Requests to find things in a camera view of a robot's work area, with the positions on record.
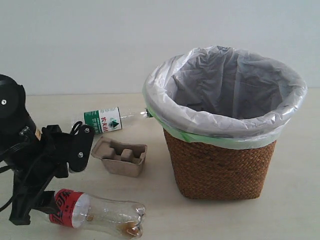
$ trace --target light wooden table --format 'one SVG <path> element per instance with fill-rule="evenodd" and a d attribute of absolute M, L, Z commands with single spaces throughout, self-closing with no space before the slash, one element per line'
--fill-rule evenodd
<path fill-rule="evenodd" d="M 175 183 L 163 131 L 155 119 L 106 136 L 147 144 L 138 178 L 109 174 L 90 158 L 84 172 L 53 179 L 47 190 L 70 188 L 104 198 L 133 200 L 146 206 L 142 240 L 319 240 L 320 239 L 320 89 L 310 89 L 301 110 L 280 136 L 261 197 L 243 201 L 196 201 L 184 198 Z M 59 124 L 70 131 L 72 114 L 112 106 L 143 108 L 141 94 L 29 96 L 27 109 L 39 127 Z M 12 194 L 12 172 L 0 175 L 0 204 Z M 1 240 L 107 240 L 101 232 L 47 223 L 32 214 L 31 225 L 8 221 L 0 213 Z"/>

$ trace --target white bottle label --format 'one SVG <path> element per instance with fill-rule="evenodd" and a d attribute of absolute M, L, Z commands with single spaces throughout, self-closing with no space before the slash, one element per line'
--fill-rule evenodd
<path fill-rule="evenodd" d="M 96 134 L 122 129 L 118 107 L 85 112 L 84 122 L 92 126 Z"/>

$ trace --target clear plastic bottle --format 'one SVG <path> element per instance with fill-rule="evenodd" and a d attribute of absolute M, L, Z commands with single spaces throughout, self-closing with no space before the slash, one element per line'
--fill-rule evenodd
<path fill-rule="evenodd" d="M 51 223 L 105 232 L 121 239 L 137 239 L 143 234 L 146 208 L 141 203 L 115 201 L 70 189 L 56 192 L 55 202 L 59 212 L 48 215 Z"/>
<path fill-rule="evenodd" d="M 152 115 L 146 108 L 136 111 L 112 107 L 77 114 L 71 120 L 71 127 L 81 121 L 92 126 L 95 134 L 102 134 L 132 126 L 143 119 L 151 117 Z"/>

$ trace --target white plastic bag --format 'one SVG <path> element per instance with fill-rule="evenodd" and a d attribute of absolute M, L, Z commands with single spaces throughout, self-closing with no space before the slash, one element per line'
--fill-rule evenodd
<path fill-rule="evenodd" d="M 285 64 L 221 46 L 165 61 L 143 86 L 148 110 L 175 137 L 233 149 L 276 140 L 306 94 Z"/>

